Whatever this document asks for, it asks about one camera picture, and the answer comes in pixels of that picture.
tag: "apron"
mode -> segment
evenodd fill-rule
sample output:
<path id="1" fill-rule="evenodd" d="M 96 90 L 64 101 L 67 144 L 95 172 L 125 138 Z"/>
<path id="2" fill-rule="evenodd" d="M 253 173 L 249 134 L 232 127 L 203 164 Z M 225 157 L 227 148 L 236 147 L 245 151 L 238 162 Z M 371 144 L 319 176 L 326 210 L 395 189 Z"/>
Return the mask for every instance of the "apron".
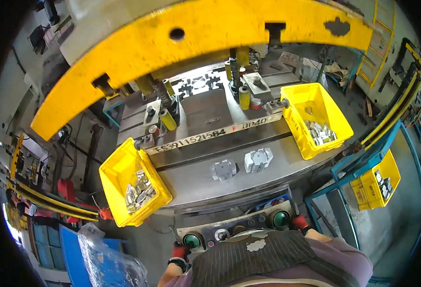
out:
<path id="1" fill-rule="evenodd" d="M 218 287 L 303 263 L 340 287 L 359 287 L 346 271 L 319 258 L 299 231 L 250 230 L 218 242 L 193 260 L 191 287 Z"/>

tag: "bolt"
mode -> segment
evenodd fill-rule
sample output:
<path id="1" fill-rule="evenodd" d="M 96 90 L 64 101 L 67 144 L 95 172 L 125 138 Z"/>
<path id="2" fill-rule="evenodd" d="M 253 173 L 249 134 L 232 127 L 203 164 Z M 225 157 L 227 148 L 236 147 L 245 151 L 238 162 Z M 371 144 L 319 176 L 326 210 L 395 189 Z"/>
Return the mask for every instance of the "bolt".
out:
<path id="1" fill-rule="evenodd" d="M 255 76 L 254 77 L 254 85 L 261 84 L 261 77 Z"/>
<path id="2" fill-rule="evenodd" d="M 153 116 L 155 112 L 156 110 L 152 106 L 147 107 L 147 113 L 149 114 L 150 117 Z"/>

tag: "yellow beam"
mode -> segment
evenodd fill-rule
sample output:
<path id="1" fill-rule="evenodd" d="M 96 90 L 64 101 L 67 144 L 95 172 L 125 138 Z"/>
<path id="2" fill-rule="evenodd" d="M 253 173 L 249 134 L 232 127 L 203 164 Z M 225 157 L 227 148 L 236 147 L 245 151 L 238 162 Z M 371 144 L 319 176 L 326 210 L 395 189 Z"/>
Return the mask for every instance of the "yellow beam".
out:
<path id="1" fill-rule="evenodd" d="M 20 196 L 24 197 L 25 199 L 30 200 L 30 202 L 32 202 L 32 203 L 34 202 L 34 199 L 33 199 L 33 198 L 31 198 L 31 197 L 29 197 L 29 196 L 25 195 L 25 194 L 24 194 L 24 193 L 22 193 L 21 191 L 19 191 L 19 190 L 15 189 L 15 192 L 16 192 L 18 195 L 20 195 Z M 98 219 L 95 219 L 95 218 L 86 217 L 86 216 L 82 216 L 82 215 L 76 215 L 76 214 L 74 214 L 74 213 L 72 213 L 72 212 L 67 212 L 67 211 L 64 211 L 64 210 L 60 210 L 60 209 L 54 208 L 54 207 L 49 206 L 49 205 L 44 204 L 44 203 L 40 203 L 40 206 L 42 206 L 42 207 L 44 207 L 44 208 L 46 208 L 46 209 L 48 209 L 48 210 L 53 210 L 54 212 L 62 213 L 62 214 L 64 214 L 64 215 L 73 216 L 73 217 L 80 218 L 80 219 L 84 219 L 84 220 L 87 220 L 87 221 L 99 221 Z"/>
<path id="2" fill-rule="evenodd" d="M 89 210 L 84 210 L 84 209 L 81 209 L 81 208 L 78 208 L 78 207 L 75 207 L 75 206 L 72 206 L 72 205 L 69 205 L 69 204 L 62 203 L 62 202 L 57 201 L 57 200 L 55 200 L 53 198 L 49 198 L 46 195 L 41 194 L 40 192 L 36 192 L 33 189 L 30 189 L 28 186 L 26 186 L 22 182 L 17 182 L 16 184 L 18 186 L 20 186 L 21 188 L 27 190 L 28 192 L 30 192 L 34 196 L 36 196 L 38 198 L 41 198 L 41 199 L 43 199 L 46 202 L 49 202 L 49 203 L 52 203 L 52 204 L 56 204 L 56 205 L 58 205 L 58 206 L 60 206 L 62 208 L 66 208 L 68 210 L 73 210 L 73 211 L 80 212 L 80 213 L 85 213 L 85 214 L 88 214 L 88 215 L 99 215 L 97 212 L 89 211 Z"/>
<path id="3" fill-rule="evenodd" d="M 286 24 L 281 32 L 283 43 L 311 42 L 360 50 L 366 50 L 370 44 L 372 29 L 361 17 L 353 17 L 330 5 L 313 0 L 260 3 L 258 0 L 189 0 L 123 26 L 89 50 L 64 74 L 35 115 L 32 129 L 49 140 L 64 124 L 104 96 L 92 85 L 93 80 L 104 73 L 110 78 L 109 84 L 118 88 L 185 59 L 268 43 L 265 23 Z M 209 11 L 214 12 L 213 17 L 203 17 Z M 228 17 L 227 11 L 235 11 L 238 16 Z M 336 25 L 341 29 L 332 28 L 332 33 L 329 28 Z M 184 37 L 172 39 L 174 29 L 184 31 Z"/>
<path id="4" fill-rule="evenodd" d="M 14 153 L 12 154 L 11 166 L 10 166 L 10 179 L 14 181 L 16 178 L 16 166 L 18 165 L 19 152 L 21 151 L 22 141 L 24 140 L 24 135 L 20 135 L 16 147 L 14 148 Z"/>
<path id="5" fill-rule="evenodd" d="M 370 138 L 372 138 L 376 133 L 380 131 L 380 129 L 391 119 L 392 115 L 396 113 L 397 109 L 402 105 L 403 100 L 407 97 L 409 94 L 411 88 L 413 87 L 414 81 L 416 80 L 416 77 L 418 76 L 418 73 L 415 72 L 407 89 L 405 89 L 405 92 L 403 93 L 402 97 L 399 101 L 392 107 L 392 109 L 389 111 L 389 113 L 386 115 L 386 117 L 383 119 L 383 121 L 363 140 L 361 141 L 361 145 L 364 145 Z"/>
<path id="6" fill-rule="evenodd" d="M 421 87 L 421 81 L 418 83 L 418 85 L 416 85 L 416 89 L 414 90 L 413 94 L 410 95 L 409 100 L 405 103 L 402 109 L 397 113 L 397 116 L 393 118 L 393 120 L 391 120 L 391 123 L 383 130 L 382 133 L 380 133 L 368 146 L 365 147 L 365 151 L 368 151 L 368 149 L 372 145 L 374 145 L 383 135 L 387 133 L 389 129 L 391 129 L 394 126 L 394 124 L 397 123 L 399 118 L 402 117 L 403 113 L 409 108 L 411 102 L 414 100 L 414 98 L 416 97 L 416 94 L 420 90 L 420 87 Z"/>
<path id="7" fill-rule="evenodd" d="M 418 63 L 420 63 L 420 65 L 421 65 L 421 57 L 418 54 L 418 52 L 413 50 L 413 48 L 409 45 L 409 43 L 406 43 L 405 47 L 410 52 L 410 54 L 412 54 L 413 58 L 415 58 L 418 61 Z"/>

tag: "gloved hand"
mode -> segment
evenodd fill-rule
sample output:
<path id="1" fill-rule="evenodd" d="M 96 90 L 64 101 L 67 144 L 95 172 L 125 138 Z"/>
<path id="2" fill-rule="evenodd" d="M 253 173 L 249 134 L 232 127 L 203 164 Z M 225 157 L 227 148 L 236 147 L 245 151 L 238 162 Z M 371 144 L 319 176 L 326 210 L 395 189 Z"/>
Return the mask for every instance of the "gloved hand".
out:
<path id="1" fill-rule="evenodd" d="M 169 259 L 167 264 L 169 265 L 170 263 L 174 263 L 182 268 L 183 272 L 185 272 L 188 263 L 188 255 L 190 253 L 191 251 L 188 246 L 182 245 L 176 241 L 172 247 L 172 257 Z"/>
<path id="2" fill-rule="evenodd" d="M 306 222 L 305 217 L 302 214 L 292 218 L 292 224 L 296 229 L 299 229 L 300 231 L 309 226 L 309 224 Z"/>

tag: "wall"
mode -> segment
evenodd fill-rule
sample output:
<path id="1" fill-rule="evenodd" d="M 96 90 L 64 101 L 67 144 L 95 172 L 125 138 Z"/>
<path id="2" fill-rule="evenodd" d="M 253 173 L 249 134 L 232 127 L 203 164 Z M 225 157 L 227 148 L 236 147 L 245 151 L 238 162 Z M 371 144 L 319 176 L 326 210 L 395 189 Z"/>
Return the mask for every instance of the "wall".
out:
<path id="1" fill-rule="evenodd" d="M 45 283 L 45 280 L 54 281 L 54 282 L 63 282 L 63 283 L 70 283 L 69 274 L 65 271 L 58 271 L 40 267 L 35 255 L 32 253 L 32 247 L 30 245 L 29 233 L 27 231 L 21 231 L 22 238 L 23 238 L 23 246 L 24 249 L 27 251 L 27 255 L 29 256 L 30 263 L 32 267 L 38 272 L 40 278 Z"/>
<path id="2" fill-rule="evenodd" d="M 56 10 L 61 16 L 61 20 L 64 20 L 69 15 L 64 3 L 57 3 Z M 18 54 L 19 61 L 29 74 L 31 81 L 38 88 L 41 83 L 42 63 L 49 55 L 50 50 L 43 55 L 40 53 L 35 54 L 28 37 L 37 26 L 47 26 L 48 24 L 49 21 L 44 9 L 37 13 L 31 11 L 24 19 L 22 27 L 12 43 Z M 6 136 L 8 125 L 29 86 L 24 83 L 24 73 L 19 68 L 12 50 L 5 51 L 5 63 L 0 74 L 0 141 L 8 142 L 8 136 Z"/>
<path id="3" fill-rule="evenodd" d="M 373 22 L 375 9 L 374 0 L 349 0 L 349 2 L 362 10 L 362 12 L 365 14 L 366 21 Z M 393 3 L 393 0 L 379 0 L 379 2 Z M 397 53 L 400 49 L 400 44 L 402 42 L 403 37 L 410 39 L 413 44 L 419 47 L 419 39 L 413 29 L 413 26 L 403 13 L 402 9 L 397 5 L 396 24 L 394 28 L 394 37 L 392 39 L 390 52 L 388 54 L 386 63 L 383 65 L 383 68 L 381 69 L 381 72 L 378 78 L 376 79 L 375 85 L 372 89 L 369 89 L 370 85 L 365 80 L 363 80 L 362 77 L 358 76 L 356 80 L 356 83 L 367 94 L 368 98 L 372 100 L 374 104 L 379 108 L 383 108 L 384 106 L 386 106 L 391 101 L 392 97 L 395 95 L 398 89 L 396 85 L 391 85 L 387 83 L 383 91 L 381 93 L 378 92 L 378 89 L 380 88 L 380 84 L 384 76 L 389 71 L 397 57 Z M 411 59 L 412 57 L 409 55 L 409 53 L 407 53 L 404 59 L 404 61 L 406 62 L 404 66 L 409 65 L 411 63 Z"/>

